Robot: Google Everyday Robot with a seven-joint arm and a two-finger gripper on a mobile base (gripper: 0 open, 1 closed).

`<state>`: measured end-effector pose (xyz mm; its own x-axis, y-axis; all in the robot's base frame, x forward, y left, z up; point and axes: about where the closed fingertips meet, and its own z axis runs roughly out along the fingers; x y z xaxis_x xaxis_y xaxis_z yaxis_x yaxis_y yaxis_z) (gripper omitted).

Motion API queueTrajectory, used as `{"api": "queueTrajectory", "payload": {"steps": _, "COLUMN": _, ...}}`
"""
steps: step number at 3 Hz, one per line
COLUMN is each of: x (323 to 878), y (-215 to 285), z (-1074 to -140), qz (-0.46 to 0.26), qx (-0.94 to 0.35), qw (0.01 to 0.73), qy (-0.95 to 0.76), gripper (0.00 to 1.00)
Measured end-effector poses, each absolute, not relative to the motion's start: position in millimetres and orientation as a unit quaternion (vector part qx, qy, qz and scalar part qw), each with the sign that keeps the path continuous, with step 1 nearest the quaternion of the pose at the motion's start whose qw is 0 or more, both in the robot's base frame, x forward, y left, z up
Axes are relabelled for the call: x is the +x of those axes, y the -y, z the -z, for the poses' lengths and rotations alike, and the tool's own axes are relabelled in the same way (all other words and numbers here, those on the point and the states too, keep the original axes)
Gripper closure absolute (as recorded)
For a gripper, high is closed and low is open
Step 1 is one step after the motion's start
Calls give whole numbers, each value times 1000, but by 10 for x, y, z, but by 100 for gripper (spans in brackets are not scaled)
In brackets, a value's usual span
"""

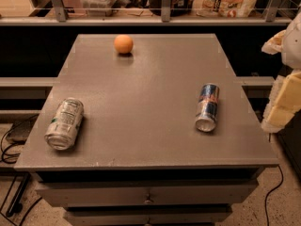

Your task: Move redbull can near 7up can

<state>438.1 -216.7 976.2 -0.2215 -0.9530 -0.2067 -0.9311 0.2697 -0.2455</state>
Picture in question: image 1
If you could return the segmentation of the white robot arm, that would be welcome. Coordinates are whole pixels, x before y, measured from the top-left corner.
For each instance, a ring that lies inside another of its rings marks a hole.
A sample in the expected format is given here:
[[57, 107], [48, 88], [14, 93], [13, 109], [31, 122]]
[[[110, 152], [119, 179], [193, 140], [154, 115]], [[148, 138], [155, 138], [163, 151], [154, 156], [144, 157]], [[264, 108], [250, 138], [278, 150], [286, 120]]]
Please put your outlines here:
[[301, 110], [301, 14], [298, 13], [288, 27], [267, 41], [261, 50], [270, 55], [281, 53], [282, 63], [293, 70], [274, 81], [263, 112], [262, 130], [277, 133]]

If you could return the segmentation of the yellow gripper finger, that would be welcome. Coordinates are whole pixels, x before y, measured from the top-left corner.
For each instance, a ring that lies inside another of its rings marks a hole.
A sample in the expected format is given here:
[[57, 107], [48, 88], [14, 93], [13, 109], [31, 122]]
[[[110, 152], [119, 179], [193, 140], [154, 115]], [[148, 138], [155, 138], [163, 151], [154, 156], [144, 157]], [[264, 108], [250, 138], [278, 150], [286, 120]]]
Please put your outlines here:
[[269, 39], [261, 48], [261, 50], [269, 55], [281, 53], [283, 51], [283, 42], [286, 31], [281, 30]]
[[263, 112], [261, 128], [266, 133], [282, 130], [301, 110], [301, 72], [279, 75], [274, 81], [269, 103]]

